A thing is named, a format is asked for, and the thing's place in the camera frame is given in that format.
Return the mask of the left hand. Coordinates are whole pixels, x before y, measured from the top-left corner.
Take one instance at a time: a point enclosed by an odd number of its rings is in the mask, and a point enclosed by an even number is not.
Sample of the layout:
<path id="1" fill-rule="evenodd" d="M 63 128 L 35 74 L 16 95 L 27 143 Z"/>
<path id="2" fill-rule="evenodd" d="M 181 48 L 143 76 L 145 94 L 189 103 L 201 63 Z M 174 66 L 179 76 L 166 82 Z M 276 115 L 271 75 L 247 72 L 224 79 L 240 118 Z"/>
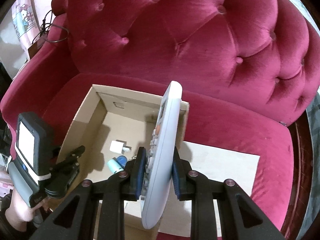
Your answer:
<path id="1" fill-rule="evenodd" d="M 27 223 L 31 222 L 35 217 L 36 211 L 46 206 L 49 197 L 41 200 L 35 207 L 29 207 L 22 199 L 16 189 L 12 192 L 9 208 L 5 211 L 5 217 L 9 224 L 19 232 L 26 232 Z"/>

